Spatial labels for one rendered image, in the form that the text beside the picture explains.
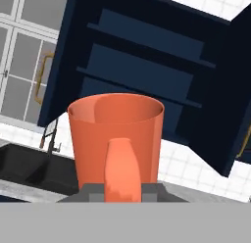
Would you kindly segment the dark blue wall cabinet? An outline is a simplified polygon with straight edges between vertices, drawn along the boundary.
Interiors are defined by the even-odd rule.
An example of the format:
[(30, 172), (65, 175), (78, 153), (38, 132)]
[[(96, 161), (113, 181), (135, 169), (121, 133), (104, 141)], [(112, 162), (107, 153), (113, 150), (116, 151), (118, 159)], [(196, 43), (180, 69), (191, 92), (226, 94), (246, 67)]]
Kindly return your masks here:
[(79, 94), (155, 97), (166, 108), (163, 137), (188, 144), (228, 23), (171, 0), (91, 1)]

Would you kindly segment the black sink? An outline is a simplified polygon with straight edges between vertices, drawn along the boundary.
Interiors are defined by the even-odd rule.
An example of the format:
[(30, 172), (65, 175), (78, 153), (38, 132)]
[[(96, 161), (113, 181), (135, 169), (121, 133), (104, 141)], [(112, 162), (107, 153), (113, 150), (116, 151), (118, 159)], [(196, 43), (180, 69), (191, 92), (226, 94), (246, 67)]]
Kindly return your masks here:
[(78, 192), (72, 159), (17, 144), (0, 147), (0, 179), (68, 196)]

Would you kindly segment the orange mug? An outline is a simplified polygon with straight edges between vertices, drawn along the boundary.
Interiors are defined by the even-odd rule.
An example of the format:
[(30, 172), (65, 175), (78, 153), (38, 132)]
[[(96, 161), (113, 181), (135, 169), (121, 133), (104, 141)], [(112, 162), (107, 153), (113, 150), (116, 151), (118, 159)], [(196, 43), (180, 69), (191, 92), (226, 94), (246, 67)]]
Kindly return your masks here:
[(139, 202), (158, 176), (164, 105), (151, 97), (108, 93), (68, 107), (78, 186), (103, 184), (106, 202)]

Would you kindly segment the dark blue cabinet door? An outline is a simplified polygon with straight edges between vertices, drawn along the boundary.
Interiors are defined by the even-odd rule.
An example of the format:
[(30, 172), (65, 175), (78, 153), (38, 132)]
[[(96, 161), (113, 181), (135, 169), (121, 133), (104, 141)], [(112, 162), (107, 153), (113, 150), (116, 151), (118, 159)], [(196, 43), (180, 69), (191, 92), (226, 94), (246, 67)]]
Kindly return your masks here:
[(75, 75), (78, 45), (83, 33), (82, 0), (67, 0), (65, 13), (49, 73), (37, 124), (45, 127), (58, 118), (79, 92), (80, 80)]
[(251, 124), (251, 4), (230, 23), (189, 147), (228, 176)]

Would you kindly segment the white framed window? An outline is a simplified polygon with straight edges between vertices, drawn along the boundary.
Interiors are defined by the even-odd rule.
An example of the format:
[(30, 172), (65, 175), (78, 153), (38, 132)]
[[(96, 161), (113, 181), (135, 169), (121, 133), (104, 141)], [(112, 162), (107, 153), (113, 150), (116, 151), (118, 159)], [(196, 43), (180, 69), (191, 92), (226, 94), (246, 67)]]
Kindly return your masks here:
[(37, 76), (44, 56), (53, 53), (67, 0), (0, 0), (0, 121), (34, 127), (52, 60)]

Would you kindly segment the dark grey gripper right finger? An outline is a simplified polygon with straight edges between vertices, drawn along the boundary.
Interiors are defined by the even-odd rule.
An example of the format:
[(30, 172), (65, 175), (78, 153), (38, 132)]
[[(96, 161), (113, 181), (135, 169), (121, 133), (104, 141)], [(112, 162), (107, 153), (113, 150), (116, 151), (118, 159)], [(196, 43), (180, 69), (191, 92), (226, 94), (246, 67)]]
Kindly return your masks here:
[(184, 199), (168, 192), (162, 183), (143, 183), (141, 200), (143, 202), (184, 202)]

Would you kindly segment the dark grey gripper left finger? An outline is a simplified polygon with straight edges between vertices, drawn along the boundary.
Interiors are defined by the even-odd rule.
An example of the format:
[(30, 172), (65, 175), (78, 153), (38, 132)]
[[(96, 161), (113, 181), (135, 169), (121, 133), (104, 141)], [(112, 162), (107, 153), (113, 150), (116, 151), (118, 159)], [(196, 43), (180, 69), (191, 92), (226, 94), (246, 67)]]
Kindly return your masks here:
[(74, 195), (68, 196), (59, 203), (103, 202), (104, 185), (102, 183), (87, 183)]

